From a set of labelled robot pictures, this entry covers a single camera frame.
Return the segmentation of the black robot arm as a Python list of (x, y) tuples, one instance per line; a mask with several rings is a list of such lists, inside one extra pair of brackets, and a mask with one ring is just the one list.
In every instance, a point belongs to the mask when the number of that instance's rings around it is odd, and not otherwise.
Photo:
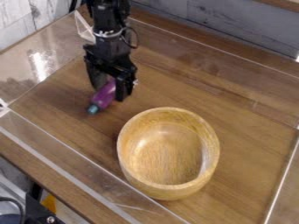
[(85, 44), (84, 62), (88, 78), (94, 89), (104, 86), (110, 76), (116, 81), (116, 100), (121, 102), (133, 92), (136, 65), (130, 60), (132, 33), (129, 26), (129, 0), (86, 0), (88, 13), (93, 19), (94, 44)]

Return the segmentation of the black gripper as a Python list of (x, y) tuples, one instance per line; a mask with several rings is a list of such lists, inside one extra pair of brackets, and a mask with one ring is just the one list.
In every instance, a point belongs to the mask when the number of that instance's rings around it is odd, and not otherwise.
[(133, 91), (136, 81), (136, 65), (129, 59), (130, 47), (121, 38), (104, 41), (97, 38), (94, 44), (82, 46), (85, 65), (90, 86), (101, 89), (108, 82), (108, 75), (98, 70), (100, 65), (116, 66), (132, 73), (116, 76), (116, 100), (121, 102)]

